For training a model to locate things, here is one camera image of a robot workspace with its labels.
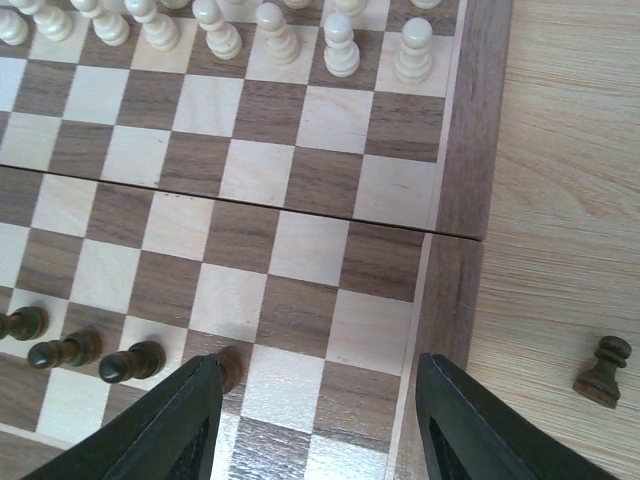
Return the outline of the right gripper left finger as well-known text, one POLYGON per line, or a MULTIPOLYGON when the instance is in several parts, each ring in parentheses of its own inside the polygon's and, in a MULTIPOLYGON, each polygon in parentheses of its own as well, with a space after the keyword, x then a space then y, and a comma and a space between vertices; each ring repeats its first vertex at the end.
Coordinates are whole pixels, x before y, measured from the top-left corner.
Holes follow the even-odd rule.
POLYGON ((193 357, 27 479, 209 479, 222 407, 216 354, 193 357))

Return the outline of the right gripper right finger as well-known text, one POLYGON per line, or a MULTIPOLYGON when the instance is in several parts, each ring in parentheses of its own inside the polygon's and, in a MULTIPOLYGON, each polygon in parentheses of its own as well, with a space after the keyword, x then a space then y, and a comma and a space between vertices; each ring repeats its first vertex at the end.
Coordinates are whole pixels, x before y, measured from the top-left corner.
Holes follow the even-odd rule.
POLYGON ((441 354, 419 357, 417 419, 431 479, 612 479, 441 354))

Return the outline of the dark pawn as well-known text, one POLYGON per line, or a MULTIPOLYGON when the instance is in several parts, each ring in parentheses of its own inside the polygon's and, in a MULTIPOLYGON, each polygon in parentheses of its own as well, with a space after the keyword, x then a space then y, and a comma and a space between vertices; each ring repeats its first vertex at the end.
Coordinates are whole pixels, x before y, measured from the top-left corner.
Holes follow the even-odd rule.
POLYGON ((1 315, 2 339, 11 336, 18 341, 28 341, 40 337, 48 327, 49 315, 39 306, 25 306, 10 315, 1 315))
POLYGON ((226 346, 218 352, 222 394, 226 395, 237 387, 245 373, 242 353, 235 346, 226 346))
POLYGON ((98 372, 100 378, 110 384, 144 380, 159 373, 165 360, 164 349, 158 342, 144 340, 127 350, 106 355, 100 361, 98 372))
POLYGON ((102 350, 100 335, 91 329, 71 333, 62 340, 35 344, 27 355, 28 364, 35 369, 50 369, 62 365, 80 367, 96 361, 102 350))

